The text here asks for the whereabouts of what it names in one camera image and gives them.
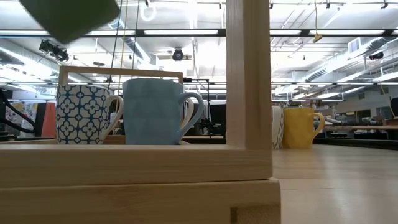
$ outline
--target ceiling light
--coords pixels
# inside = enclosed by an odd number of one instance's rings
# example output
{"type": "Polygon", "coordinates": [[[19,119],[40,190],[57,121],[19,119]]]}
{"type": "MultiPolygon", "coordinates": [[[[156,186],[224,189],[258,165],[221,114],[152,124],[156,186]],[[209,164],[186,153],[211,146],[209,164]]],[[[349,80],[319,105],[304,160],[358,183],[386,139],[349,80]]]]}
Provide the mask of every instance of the ceiling light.
{"type": "Polygon", "coordinates": [[[78,78],[73,78],[73,77],[71,77],[71,76],[68,76],[68,78],[69,78],[70,80],[75,81],[75,82],[78,82],[78,83],[81,83],[81,82],[82,82],[82,81],[79,80],[78,78]]]}
{"type": "Polygon", "coordinates": [[[271,85],[290,85],[291,82],[271,82],[271,85]]]}
{"type": "Polygon", "coordinates": [[[311,83],[311,82],[298,82],[297,85],[332,85],[333,83],[311,83]]]}
{"type": "Polygon", "coordinates": [[[398,82],[379,82],[378,85],[398,85],[398,82]]]}
{"type": "Polygon", "coordinates": [[[330,97],[333,97],[333,96],[337,96],[339,94],[340,93],[324,93],[322,95],[317,96],[317,98],[318,99],[325,99],[325,98],[330,98],[330,97]]]}
{"type": "Polygon", "coordinates": [[[322,102],[344,102],[344,100],[322,100],[322,102]]]}
{"type": "Polygon", "coordinates": [[[218,30],[145,30],[145,35],[217,35],[218,30]]]}
{"type": "Polygon", "coordinates": [[[13,83],[13,84],[18,84],[18,85],[48,85],[49,83],[47,83],[47,82],[17,82],[17,83],[13,83]]]}
{"type": "Polygon", "coordinates": [[[390,79],[397,78],[397,77],[398,77],[398,72],[394,72],[394,73],[382,75],[379,78],[375,78],[372,80],[372,82],[382,82],[382,81],[390,80],[390,79]]]}
{"type": "Polygon", "coordinates": [[[44,36],[50,34],[45,30],[0,30],[0,35],[44,36]]]}
{"type": "Polygon", "coordinates": [[[270,30],[270,35],[300,35],[301,30],[270,30]]]}
{"type": "Polygon", "coordinates": [[[115,35],[135,35],[134,30],[95,30],[91,31],[86,36],[115,36],[115,35]]]}
{"type": "Polygon", "coordinates": [[[373,85],[373,83],[337,83],[337,85],[373,85]]]}
{"type": "MultiPolygon", "coordinates": [[[[319,35],[381,35],[385,30],[318,30],[319,35]]],[[[315,35],[317,32],[311,30],[310,34],[315,35]]]]}
{"type": "Polygon", "coordinates": [[[361,89],[363,89],[363,88],[365,88],[365,87],[362,86],[362,87],[353,88],[352,90],[347,90],[347,91],[345,91],[344,94],[353,93],[353,92],[358,91],[358,90],[361,90],[361,89]]]}

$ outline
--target green object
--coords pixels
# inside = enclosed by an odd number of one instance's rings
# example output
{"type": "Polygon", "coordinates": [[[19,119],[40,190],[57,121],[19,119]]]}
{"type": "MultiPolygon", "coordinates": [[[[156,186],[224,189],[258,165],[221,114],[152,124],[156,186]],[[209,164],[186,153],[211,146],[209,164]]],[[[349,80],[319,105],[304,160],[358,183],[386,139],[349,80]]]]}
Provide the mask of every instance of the green object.
{"type": "Polygon", "coordinates": [[[63,44],[76,40],[119,15],[114,0],[20,0],[31,16],[63,44]]]}

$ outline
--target blue and white patterned mug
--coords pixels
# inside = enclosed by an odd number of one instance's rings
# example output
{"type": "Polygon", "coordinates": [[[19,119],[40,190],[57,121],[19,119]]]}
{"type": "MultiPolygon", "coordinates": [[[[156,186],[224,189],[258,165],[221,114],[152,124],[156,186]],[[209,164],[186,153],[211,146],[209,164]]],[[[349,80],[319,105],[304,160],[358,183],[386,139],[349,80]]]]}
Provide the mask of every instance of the blue and white patterned mug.
{"type": "Polygon", "coordinates": [[[104,88],[61,85],[57,89],[56,114],[59,144],[102,144],[123,114],[123,99],[110,96],[104,88]],[[120,108],[109,125],[113,100],[119,100],[120,108]]]}
{"type": "Polygon", "coordinates": [[[126,144],[173,145],[199,120],[205,107],[196,93],[184,93],[183,85],[172,80],[137,78],[123,83],[126,144]],[[198,100],[199,108],[182,128],[183,102],[198,100]]]}

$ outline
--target light blue mug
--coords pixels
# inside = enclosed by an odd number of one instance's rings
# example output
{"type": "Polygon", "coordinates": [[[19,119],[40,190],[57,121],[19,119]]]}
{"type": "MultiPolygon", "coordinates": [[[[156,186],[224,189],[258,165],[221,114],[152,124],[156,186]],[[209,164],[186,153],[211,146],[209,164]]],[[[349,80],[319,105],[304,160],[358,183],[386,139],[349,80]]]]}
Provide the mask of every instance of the light blue mug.
{"type": "Polygon", "coordinates": [[[205,107],[196,93],[184,93],[172,80],[137,78],[123,83],[126,144],[173,145],[199,120],[205,107]],[[185,100],[194,97],[198,112],[180,129],[185,100]]]}

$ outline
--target yellow mug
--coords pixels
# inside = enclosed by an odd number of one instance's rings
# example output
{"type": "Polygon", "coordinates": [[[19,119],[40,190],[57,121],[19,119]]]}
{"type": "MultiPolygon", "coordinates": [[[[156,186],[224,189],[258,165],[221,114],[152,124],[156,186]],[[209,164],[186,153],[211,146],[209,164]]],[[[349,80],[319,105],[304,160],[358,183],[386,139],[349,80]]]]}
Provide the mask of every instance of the yellow mug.
{"type": "Polygon", "coordinates": [[[323,129],[325,118],[312,108],[286,108],[282,145],[284,149],[311,149],[312,140],[323,129]],[[319,127],[313,130],[313,117],[319,117],[319,127]]]}

